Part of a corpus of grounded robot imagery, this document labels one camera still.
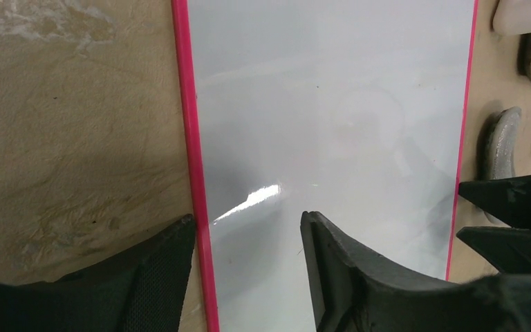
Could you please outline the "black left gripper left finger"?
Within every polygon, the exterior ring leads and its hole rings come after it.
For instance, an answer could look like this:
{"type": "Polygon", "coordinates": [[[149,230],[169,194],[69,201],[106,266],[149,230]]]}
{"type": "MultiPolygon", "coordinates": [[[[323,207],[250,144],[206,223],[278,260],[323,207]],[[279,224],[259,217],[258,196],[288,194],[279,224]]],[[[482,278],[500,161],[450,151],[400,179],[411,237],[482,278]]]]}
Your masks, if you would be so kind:
{"type": "Polygon", "coordinates": [[[55,282],[0,283],[0,331],[177,331],[195,240],[187,214],[55,282]]]}

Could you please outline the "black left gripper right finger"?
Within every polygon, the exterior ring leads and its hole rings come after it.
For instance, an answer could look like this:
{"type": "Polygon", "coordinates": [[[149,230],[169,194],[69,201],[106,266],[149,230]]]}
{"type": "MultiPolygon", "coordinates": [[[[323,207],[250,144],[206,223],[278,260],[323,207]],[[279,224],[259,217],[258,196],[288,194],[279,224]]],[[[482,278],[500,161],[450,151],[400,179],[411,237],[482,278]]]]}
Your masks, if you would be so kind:
{"type": "Polygon", "coordinates": [[[318,331],[531,331],[531,274],[455,284],[406,268],[319,212],[301,216],[318,331]]]}

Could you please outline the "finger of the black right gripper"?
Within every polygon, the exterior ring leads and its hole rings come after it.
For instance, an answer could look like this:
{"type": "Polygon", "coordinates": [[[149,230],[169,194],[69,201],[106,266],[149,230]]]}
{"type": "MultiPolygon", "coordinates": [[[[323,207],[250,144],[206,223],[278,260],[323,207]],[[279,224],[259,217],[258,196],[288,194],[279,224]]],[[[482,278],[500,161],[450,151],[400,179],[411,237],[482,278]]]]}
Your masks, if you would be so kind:
{"type": "Polygon", "coordinates": [[[500,273],[531,274],[531,230],[464,227],[456,237],[500,273]]]}
{"type": "Polygon", "coordinates": [[[531,175],[462,182],[458,194],[510,227],[531,230],[531,175]]]}

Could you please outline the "white board with pink rim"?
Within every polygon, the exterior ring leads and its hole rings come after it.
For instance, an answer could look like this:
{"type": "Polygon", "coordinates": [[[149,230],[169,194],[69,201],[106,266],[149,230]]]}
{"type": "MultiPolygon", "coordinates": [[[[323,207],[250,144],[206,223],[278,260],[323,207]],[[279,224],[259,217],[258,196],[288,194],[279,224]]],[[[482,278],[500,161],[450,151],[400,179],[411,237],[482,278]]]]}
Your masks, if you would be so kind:
{"type": "Polygon", "coordinates": [[[314,331],[301,214],[447,279],[476,1],[173,1],[209,331],[314,331]]]}

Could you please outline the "white PVC pipe frame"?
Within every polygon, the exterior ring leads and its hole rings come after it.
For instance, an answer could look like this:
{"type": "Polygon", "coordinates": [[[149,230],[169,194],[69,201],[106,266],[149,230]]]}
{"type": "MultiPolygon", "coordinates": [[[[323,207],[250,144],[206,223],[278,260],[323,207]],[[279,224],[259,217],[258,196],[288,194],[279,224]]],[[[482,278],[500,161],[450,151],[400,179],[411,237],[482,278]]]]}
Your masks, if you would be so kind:
{"type": "Polygon", "coordinates": [[[502,36],[531,33],[531,0],[500,0],[492,27],[502,36]]]}

